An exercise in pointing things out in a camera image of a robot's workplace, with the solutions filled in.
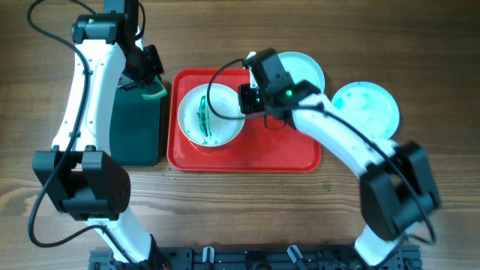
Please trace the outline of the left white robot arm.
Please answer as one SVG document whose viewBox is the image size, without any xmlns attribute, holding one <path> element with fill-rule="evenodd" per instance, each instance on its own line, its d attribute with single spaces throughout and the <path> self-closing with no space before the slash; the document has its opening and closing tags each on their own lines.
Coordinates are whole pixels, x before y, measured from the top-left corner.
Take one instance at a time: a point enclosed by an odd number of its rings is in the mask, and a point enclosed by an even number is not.
<svg viewBox="0 0 480 270">
<path fill-rule="evenodd" d="M 129 202 L 131 180 L 110 151 L 110 125 L 118 90 L 159 86 L 158 51 L 142 42 L 146 15 L 138 1 L 106 1 L 78 17 L 67 46 L 74 51 L 73 82 L 49 151 L 32 168 L 56 210 L 97 231 L 117 269 L 161 269 L 167 260 Z"/>
</svg>

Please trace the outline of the white plate green streak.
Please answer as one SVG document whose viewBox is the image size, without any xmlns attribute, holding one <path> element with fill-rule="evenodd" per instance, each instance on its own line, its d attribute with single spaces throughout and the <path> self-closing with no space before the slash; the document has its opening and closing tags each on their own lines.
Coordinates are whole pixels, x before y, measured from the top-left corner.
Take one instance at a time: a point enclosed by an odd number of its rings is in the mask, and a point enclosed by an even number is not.
<svg viewBox="0 0 480 270">
<path fill-rule="evenodd" d="M 178 107 L 178 124 L 182 133 L 200 146 L 222 146 L 242 130 L 245 120 L 227 120 L 215 115 L 207 102 L 207 84 L 191 89 Z M 226 85 L 213 83 L 210 90 L 211 105 L 222 116 L 240 117 L 237 93 Z"/>
</svg>

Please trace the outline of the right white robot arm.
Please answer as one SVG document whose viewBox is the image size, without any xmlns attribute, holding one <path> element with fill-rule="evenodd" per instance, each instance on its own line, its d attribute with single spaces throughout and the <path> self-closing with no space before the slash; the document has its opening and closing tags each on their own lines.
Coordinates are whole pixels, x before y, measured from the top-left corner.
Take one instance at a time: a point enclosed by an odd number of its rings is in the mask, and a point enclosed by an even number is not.
<svg viewBox="0 0 480 270">
<path fill-rule="evenodd" d="M 239 103 L 247 117 L 272 115 L 285 121 L 343 161 L 360 181 L 361 214 L 366 223 L 355 240 L 363 263 L 379 267 L 413 237 L 424 222 L 430 243 L 436 241 L 430 214 L 441 205 L 426 151 L 415 142 L 398 145 L 373 135 L 335 108 L 307 80 L 295 82 L 272 48 L 242 60 L 256 85 L 240 88 Z"/>
</svg>

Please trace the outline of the green yellow sponge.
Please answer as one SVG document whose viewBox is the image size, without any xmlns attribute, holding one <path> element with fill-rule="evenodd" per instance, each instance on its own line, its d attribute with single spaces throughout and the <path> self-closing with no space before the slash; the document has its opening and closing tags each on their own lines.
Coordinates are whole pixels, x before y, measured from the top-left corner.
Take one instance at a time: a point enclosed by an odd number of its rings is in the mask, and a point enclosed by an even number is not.
<svg viewBox="0 0 480 270">
<path fill-rule="evenodd" d="M 159 76 L 156 76 L 154 82 L 142 90 L 142 98 L 147 101 L 159 100 L 166 95 L 167 90 Z"/>
</svg>

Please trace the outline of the white plate smeared teal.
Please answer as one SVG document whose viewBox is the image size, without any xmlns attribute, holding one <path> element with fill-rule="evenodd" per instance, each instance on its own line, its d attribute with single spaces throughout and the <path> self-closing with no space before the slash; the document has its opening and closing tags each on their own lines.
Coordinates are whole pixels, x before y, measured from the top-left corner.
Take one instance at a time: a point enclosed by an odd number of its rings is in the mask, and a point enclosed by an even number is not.
<svg viewBox="0 0 480 270">
<path fill-rule="evenodd" d="M 372 82 L 351 82 L 339 89 L 331 102 L 383 139 L 391 139 L 401 122 L 397 101 L 386 89 Z"/>
</svg>

